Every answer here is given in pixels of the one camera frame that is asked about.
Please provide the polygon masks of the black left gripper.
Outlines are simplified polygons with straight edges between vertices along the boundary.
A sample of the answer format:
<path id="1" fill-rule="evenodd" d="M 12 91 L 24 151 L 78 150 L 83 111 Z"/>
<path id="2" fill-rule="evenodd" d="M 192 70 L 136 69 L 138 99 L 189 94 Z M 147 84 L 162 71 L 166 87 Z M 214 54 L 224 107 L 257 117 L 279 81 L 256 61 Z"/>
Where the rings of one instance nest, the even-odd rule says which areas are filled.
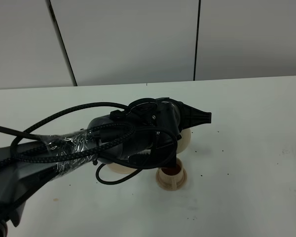
<path id="1" fill-rule="evenodd" d="M 141 170 L 175 167 L 183 128 L 212 121 L 211 112 L 166 97 L 139 99 L 128 106 L 111 102 L 93 106 L 114 111 L 90 122 L 88 151 L 101 163 Z"/>

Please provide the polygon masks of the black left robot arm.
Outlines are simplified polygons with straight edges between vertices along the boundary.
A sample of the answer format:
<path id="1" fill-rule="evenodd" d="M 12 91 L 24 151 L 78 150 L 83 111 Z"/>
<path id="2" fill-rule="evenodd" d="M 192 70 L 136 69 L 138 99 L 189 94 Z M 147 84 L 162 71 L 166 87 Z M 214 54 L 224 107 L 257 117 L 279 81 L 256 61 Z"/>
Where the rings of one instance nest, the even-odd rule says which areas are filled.
<path id="1" fill-rule="evenodd" d="M 38 135 L 35 130 L 69 113 L 112 107 L 106 116 L 93 119 L 86 129 L 65 135 Z M 212 114 L 171 98 L 143 98 L 129 105 L 95 102 L 53 114 L 24 131 L 0 126 L 12 135 L 0 148 L 0 237 L 7 222 L 18 226 L 26 201 L 49 181 L 91 162 L 99 169 L 115 163 L 143 170 L 173 168 L 183 131 L 210 124 Z"/>

